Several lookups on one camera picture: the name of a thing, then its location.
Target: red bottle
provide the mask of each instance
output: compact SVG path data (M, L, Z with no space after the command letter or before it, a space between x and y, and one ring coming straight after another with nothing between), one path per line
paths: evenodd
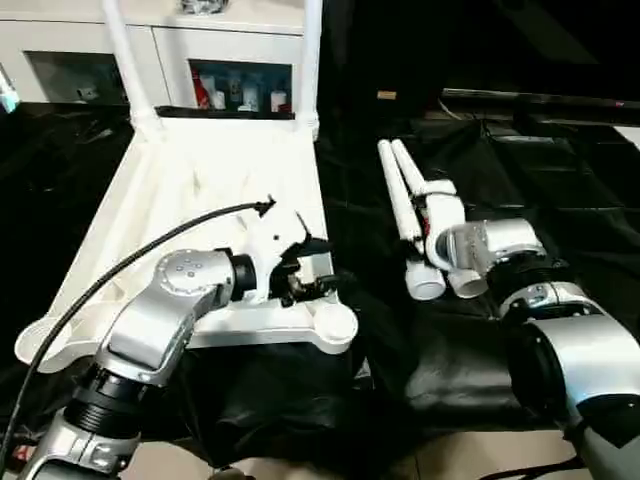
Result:
M200 75L194 68L191 68L191 78L193 79L193 87L196 91L196 102L198 103L198 108L202 110L209 110L211 108L209 94L207 93L207 89L202 85Z

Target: floor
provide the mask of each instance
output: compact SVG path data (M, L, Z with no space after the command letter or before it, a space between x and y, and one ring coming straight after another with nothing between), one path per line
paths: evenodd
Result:
M573 450L555 431L462 433L430 443L396 466L389 480L476 480L500 470L566 460ZM339 480L335 476L269 459L236 465L257 480ZM123 480L206 480L211 469L190 453L162 444L145 444L136 452ZM588 472L548 475L544 480L590 480Z

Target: black cable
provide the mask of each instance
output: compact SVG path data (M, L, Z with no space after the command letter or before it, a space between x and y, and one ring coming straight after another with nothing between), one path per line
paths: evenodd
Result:
M569 460L560 463L550 463L549 465L538 465L536 467L518 468L515 470L505 470L503 472L485 475L479 480L501 480L503 478L513 478L523 475L520 480L534 480L549 473L564 472L566 470L578 470L584 468L584 463L577 455Z
M18 397L16 398L16 403L13 406L11 416L9 417L9 423L7 424L7 429L5 431L4 438L2 440L2 447L0 448L0 478L2 478L2 476L4 475L4 471L6 468L5 465L6 465L7 455L9 453L9 446L11 445L11 441L15 434L15 430L18 424L18 415L20 413L20 409L22 408L22 402L24 401L24 396L27 391L27 387L29 386L29 382L31 382L31 379L33 378L36 371L38 370L38 367L40 366L40 363L42 362L42 359L44 358L45 354L49 350L49 347L51 346L51 344L54 342L56 337L60 334L64 326L67 323L69 323L69 321L78 313L78 311L84 306L84 304L87 303L87 301L93 295L95 295L98 292L98 290L104 287L113 277L119 274L122 270L127 268L129 265L131 265L133 262L138 260L140 257L143 257L144 255L149 253L151 250L157 248L158 246L171 240L172 238L180 235L184 231L189 230L190 228L193 228L208 220L212 220L216 217L221 217L223 215L228 215L230 213L240 212L242 210L254 209L262 213L267 209L269 209L269 207L272 204L273 202L244 203L244 204L236 205L233 207L226 207L226 208L214 210L213 212L205 213L204 215L200 215L199 217L196 217L192 220L189 220L186 223L183 223L182 225L156 238L152 242L148 243L144 247L133 252L131 255L124 258L120 262L118 262L109 271L107 271L98 280L96 280L95 283L91 285L71 305L71 307L69 307L69 309L64 313L64 315L60 317L60 320L58 320L58 322L53 326L49 334L45 337L44 341L40 345L40 348L38 348L38 351L36 352L33 359L31 360L31 364L29 365L29 368L27 369L27 374L25 375L24 380L22 382L22 386L20 387L20 391L18 392Z

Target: black tablecloth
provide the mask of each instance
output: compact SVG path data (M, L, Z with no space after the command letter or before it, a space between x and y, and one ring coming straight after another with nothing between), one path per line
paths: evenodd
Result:
M0 295L2 422L25 371L12 355L15 336L57 291L131 138L126 115L22 105L0 119L0 247L10 272ZM511 391L487 297L408 298L376 151L383 137L405 140L428 177L450 177L468 218L529 219L636 332L640 158L613 129L323 118L318 170L335 266L350 278L340 295L360 322L353 348L338 356L304 344L190 352L169 388L147 398L146 438L193 438L191 448L217 465L269 455L363 478L435 434L547 425ZM37 438L86 364L37 378L22 435ZM370 462L353 464L362 458Z

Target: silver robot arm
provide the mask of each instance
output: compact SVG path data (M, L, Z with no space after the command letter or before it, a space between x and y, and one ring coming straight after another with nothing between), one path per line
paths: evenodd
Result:
M250 255L179 250L120 312L73 399L59 411L21 480L115 478L140 441L141 401L164 387L196 321L231 301L267 300L274 269L311 237L293 211L272 206L250 239Z
M562 428L595 480L640 478L640 345L550 259L523 219L474 222L439 254L486 277L525 406Z

